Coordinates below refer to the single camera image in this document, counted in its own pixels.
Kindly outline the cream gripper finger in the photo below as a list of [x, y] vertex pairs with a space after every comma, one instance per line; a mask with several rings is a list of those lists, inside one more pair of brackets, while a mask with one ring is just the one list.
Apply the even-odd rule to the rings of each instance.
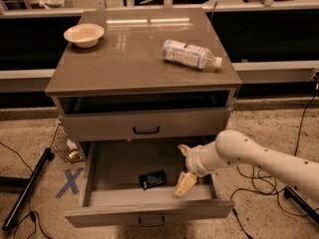
[[188, 153], [190, 152], [190, 147], [185, 144], [179, 144], [177, 148], [180, 150], [183, 156], [187, 156]]
[[177, 185], [174, 190], [175, 197], [183, 197], [197, 183], [197, 177], [191, 172], [182, 172], [178, 178]]

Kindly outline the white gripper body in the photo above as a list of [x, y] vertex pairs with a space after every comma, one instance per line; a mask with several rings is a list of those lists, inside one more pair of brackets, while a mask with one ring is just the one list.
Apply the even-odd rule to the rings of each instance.
[[206, 175], [211, 174], [211, 171], [208, 170], [200, 160], [200, 145], [190, 148], [185, 156], [185, 166], [187, 170], [196, 175], [197, 177], [204, 177]]

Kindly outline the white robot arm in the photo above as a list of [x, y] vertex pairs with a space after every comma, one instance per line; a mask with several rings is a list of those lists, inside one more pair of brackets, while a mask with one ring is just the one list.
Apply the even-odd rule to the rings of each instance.
[[319, 163], [267, 148], [239, 131], [227, 129], [206, 145], [189, 147], [179, 144], [177, 148], [185, 157], [187, 172], [179, 176], [174, 191], [176, 197], [183, 197], [200, 177], [213, 174], [220, 168], [245, 163], [259, 167], [319, 202]]

